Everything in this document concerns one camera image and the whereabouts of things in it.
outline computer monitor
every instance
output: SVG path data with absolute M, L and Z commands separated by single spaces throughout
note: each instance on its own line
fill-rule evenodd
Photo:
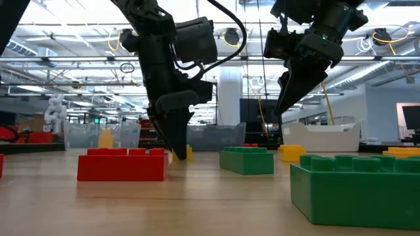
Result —
M 420 130 L 420 106 L 403 106 L 404 119 L 409 130 Z
M 261 100 L 262 115 L 265 123 L 279 123 L 279 117 L 274 115 L 277 100 Z M 241 122 L 263 122 L 257 99 L 242 98 L 240 100 Z

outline wooden table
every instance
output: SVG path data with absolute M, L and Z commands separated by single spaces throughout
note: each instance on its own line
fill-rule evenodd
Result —
M 5 157 L 0 235 L 419 235 L 312 225 L 290 201 L 283 163 L 273 176 L 240 176 L 219 169 L 218 153 L 194 153 L 164 182 L 77 182 L 81 153 Z

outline ceiling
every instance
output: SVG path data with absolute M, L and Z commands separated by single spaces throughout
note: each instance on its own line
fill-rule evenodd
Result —
M 228 56 L 237 50 L 237 47 L 227 45 L 221 37 L 226 28 L 236 28 L 237 25 L 221 11 L 210 5 L 206 0 L 158 0 L 159 5 L 173 15 L 175 22 L 183 22 L 197 18 L 198 16 L 206 16 L 215 22 L 215 40 L 219 56 Z M 270 1 L 261 0 L 261 5 L 253 3 L 256 1 L 249 1 L 246 7 L 239 3 L 243 0 L 219 0 L 219 2 L 226 8 L 236 13 L 236 16 L 241 19 L 249 34 L 249 41 L 247 47 L 241 53 L 242 56 L 260 56 L 264 47 L 266 33 L 270 28 L 280 28 L 278 19 L 269 14 L 271 9 Z M 369 17 L 369 23 L 360 29 L 351 32 L 349 31 L 343 40 L 343 49 L 347 56 L 370 56 L 374 53 L 378 55 L 392 55 L 388 46 L 379 47 L 373 45 L 370 47 L 368 41 L 364 41 L 362 45 L 369 46 L 369 50 L 361 50 L 362 38 L 366 35 L 371 35 L 375 28 L 386 28 L 393 39 L 406 37 L 397 43 L 394 47 L 398 50 L 402 45 L 413 41 L 420 33 L 420 16 L 418 14 L 420 7 L 387 7 L 389 1 L 366 1 L 361 9 Z M 289 22 L 289 31 L 296 30 L 303 32 L 308 25 L 299 26 L 293 21 Z M 120 47 L 117 40 L 118 34 L 122 29 L 131 28 L 124 15 L 119 9 L 109 0 L 33 0 L 31 1 L 27 11 L 23 15 L 19 26 L 17 27 L 13 40 L 24 45 L 26 48 L 35 52 L 40 49 L 49 50 L 49 55 L 55 56 L 130 56 L 123 47 Z M 3 56 L 22 56 L 12 50 L 6 50 Z M 73 66 L 77 64 L 60 62 L 60 66 Z M 89 88 L 90 91 L 104 90 L 106 87 L 107 93 L 118 94 L 145 94 L 145 88 L 142 86 L 142 75 L 139 69 L 133 73 L 124 75 L 118 69 L 120 64 L 105 64 L 105 63 L 82 63 L 81 67 L 89 66 L 94 69 L 72 69 L 64 70 L 39 70 L 36 69 L 37 64 L 29 63 L 9 63 L 3 68 L 13 69 L 24 73 L 25 75 L 33 75 L 36 81 L 46 81 L 54 78 L 55 83 L 70 83 L 72 81 L 81 81 L 83 83 L 109 83 L 108 85 L 97 86 L 96 88 Z M 113 69 L 108 69 L 108 66 L 114 66 Z M 264 82 L 261 77 L 266 75 L 266 86 L 268 93 L 279 93 L 279 86 L 277 78 L 285 71 L 282 65 L 265 65 L 261 63 L 248 66 L 246 63 L 239 63 L 237 66 L 242 66 L 243 69 L 243 91 L 248 89 L 249 85 L 256 91 L 264 92 Z M 358 65 L 346 64 L 338 65 L 328 71 L 329 78 L 326 83 L 329 83 L 333 78 L 339 77 L 350 70 L 357 68 Z M 190 75 L 194 75 L 196 71 L 188 71 Z M 382 80 L 389 79 L 391 75 L 397 76 L 403 73 L 402 69 L 395 69 L 392 74 L 384 73 L 375 81 L 370 81 L 369 85 L 373 85 Z M 136 86 L 113 86 L 112 84 L 118 81 L 132 83 Z M 219 78 L 219 70 L 216 68 L 205 75 L 205 80 L 217 82 Z M 392 82 L 387 83 L 386 86 L 392 86 Z M 75 90 L 71 87 L 55 86 L 50 88 L 51 91 L 59 90 L 60 92 L 86 92 L 87 87 L 82 87 Z M 147 97 L 141 96 L 120 96 L 123 100 L 104 101 L 101 97 L 83 98 L 84 101 L 90 100 L 95 104 L 102 104 L 105 106 L 114 106 L 125 108 L 144 108 L 147 106 Z M 206 114 L 209 110 L 214 108 L 205 108 Z M 213 114 L 203 119 L 212 120 Z

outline plastic bin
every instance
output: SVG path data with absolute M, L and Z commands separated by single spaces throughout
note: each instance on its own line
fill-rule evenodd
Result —
M 242 147 L 246 123 L 237 126 L 188 126 L 187 144 L 193 151 L 220 151 L 225 147 Z
M 64 141 L 66 149 L 97 148 L 102 129 L 110 128 L 114 138 L 114 148 L 137 148 L 140 138 L 140 125 L 122 123 L 117 125 L 98 124 L 64 124 Z

